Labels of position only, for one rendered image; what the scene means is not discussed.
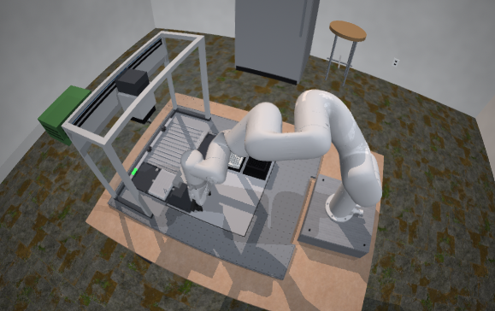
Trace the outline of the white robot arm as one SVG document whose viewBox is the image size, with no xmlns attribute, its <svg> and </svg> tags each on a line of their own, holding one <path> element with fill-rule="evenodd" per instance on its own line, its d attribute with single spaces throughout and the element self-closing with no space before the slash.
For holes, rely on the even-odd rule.
<svg viewBox="0 0 495 311">
<path fill-rule="evenodd" d="M 257 104 L 232 130 L 222 131 L 212 140 L 205 160 L 198 150 L 184 152 L 173 186 L 180 188 L 182 183 L 188 183 L 191 191 L 204 187 L 207 181 L 214 185 L 224 183 L 231 152 L 258 161 L 303 160 L 324 156 L 333 143 L 339 153 L 342 182 L 326 201 L 328 217 L 345 222 L 353 214 L 363 213 L 355 204 L 358 208 L 372 207 L 380 201 L 378 163 L 350 110 L 339 98 L 321 90 L 303 92 L 295 104 L 294 132 L 280 132 L 279 109 L 272 103 Z"/>
</svg>

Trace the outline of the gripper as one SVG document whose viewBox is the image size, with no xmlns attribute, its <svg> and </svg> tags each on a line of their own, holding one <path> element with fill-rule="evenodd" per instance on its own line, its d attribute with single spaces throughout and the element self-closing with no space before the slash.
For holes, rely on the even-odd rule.
<svg viewBox="0 0 495 311">
<path fill-rule="evenodd" d="M 197 211 L 203 212 L 202 205 L 204 204 L 207 196 L 211 195 L 211 192 L 210 192 L 211 188 L 212 188 L 212 184 L 210 182 L 208 182 L 204 187 L 202 187 L 200 189 L 192 189 L 192 191 L 188 190 L 188 194 L 189 194 L 190 200 L 192 202 L 190 210 L 196 209 Z"/>
</svg>

